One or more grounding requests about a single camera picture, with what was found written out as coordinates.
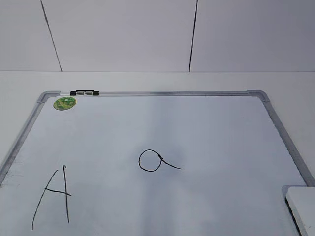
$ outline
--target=white wall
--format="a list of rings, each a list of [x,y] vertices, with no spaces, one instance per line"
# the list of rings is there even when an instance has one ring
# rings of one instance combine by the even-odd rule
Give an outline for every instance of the white wall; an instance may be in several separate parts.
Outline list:
[[[43,0],[63,71],[189,70],[196,0]],[[199,0],[191,71],[315,71],[314,0]],[[40,0],[0,1],[0,70],[60,70]]]
[[[0,1],[0,70],[60,71],[39,0]]]

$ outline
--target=white table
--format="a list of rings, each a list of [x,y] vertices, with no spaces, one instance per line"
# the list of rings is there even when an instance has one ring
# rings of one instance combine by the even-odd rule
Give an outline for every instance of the white table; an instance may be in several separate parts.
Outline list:
[[[315,175],[315,73],[0,72],[0,162],[47,90],[238,91],[260,89]]]

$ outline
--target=black marker writing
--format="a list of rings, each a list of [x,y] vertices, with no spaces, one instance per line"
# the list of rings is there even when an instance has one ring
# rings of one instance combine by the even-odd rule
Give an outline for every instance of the black marker writing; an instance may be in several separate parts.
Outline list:
[[[50,191],[50,192],[55,192],[55,193],[62,193],[62,194],[65,194],[65,205],[66,205],[66,213],[67,213],[67,219],[68,219],[68,223],[70,223],[69,221],[69,211],[68,211],[68,196],[71,196],[71,194],[68,194],[67,192],[67,181],[66,181],[66,178],[65,178],[65,166],[63,166],[63,177],[64,177],[64,186],[65,186],[65,192],[62,192],[62,191],[57,191],[57,190],[52,190],[52,189],[49,189],[48,188],[48,185],[50,184],[51,180],[53,179],[53,177],[55,176],[55,174],[57,173],[58,170],[56,170],[53,175],[50,177],[46,187],[44,188],[44,191],[39,199],[39,202],[37,204],[37,207],[36,207],[36,211],[34,213],[34,217],[33,217],[33,221],[31,223],[31,230],[34,229],[34,221],[35,221],[35,217],[36,217],[36,214],[37,214],[37,211],[38,211],[38,208],[39,208],[39,205],[40,205],[40,202],[41,200],[43,199],[43,196],[46,192],[46,190]]]
[[[152,151],[152,152],[154,152],[155,154],[158,155],[158,157],[159,157],[159,159],[160,159],[158,167],[157,167],[156,169],[154,169],[154,170],[147,170],[147,169],[143,168],[143,167],[141,166],[141,164],[140,164],[140,159],[141,159],[142,155],[143,155],[145,152],[147,152],[147,151]],[[158,152],[156,152],[156,151],[154,151],[154,150],[152,150],[152,149],[147,149],[147,150],[143,151],[143,152],[141,153],[141,155],[139,156],[139,161],[138,161],[139,167],[140,167],[142,170],[148,171],[148,172],[156,171],[156,170],[161,166],[162,162],[164,162],[166,165],[169,165],[169,166],[171,166],[171,167],[173,167],[173,168],[176,168],[176,169],[179,169],[179,170],[182,169],[182,168],[179,168],[179,167],[176,167],[176,166],[173,166],[173,165],[167,163],[166,161],[164,161],[163,157],[161,157],[161,155],[160,155]]]

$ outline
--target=whiteboard surface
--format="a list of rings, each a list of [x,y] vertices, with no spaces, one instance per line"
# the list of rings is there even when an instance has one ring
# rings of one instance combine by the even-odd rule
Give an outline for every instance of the whiteboard surface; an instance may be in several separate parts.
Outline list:
[[[281,187],[304,182],[258,98],[76,99],[43,107],[0,188],[1,235],[298,235]],[[183,169],[141,170],[148,148]],[[46,192],[32,231],[57,169],[49,188],[64,191],[62,165],[70,224],[64,195]]]

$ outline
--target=round sticker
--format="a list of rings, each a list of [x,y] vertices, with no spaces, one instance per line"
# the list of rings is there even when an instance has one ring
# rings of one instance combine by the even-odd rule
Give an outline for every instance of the round sticker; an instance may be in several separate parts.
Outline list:
[[[73,97],[62,97],[54,103],[54,108],[59,111],[65,111],[74,107],[76,102],[77,101]]]

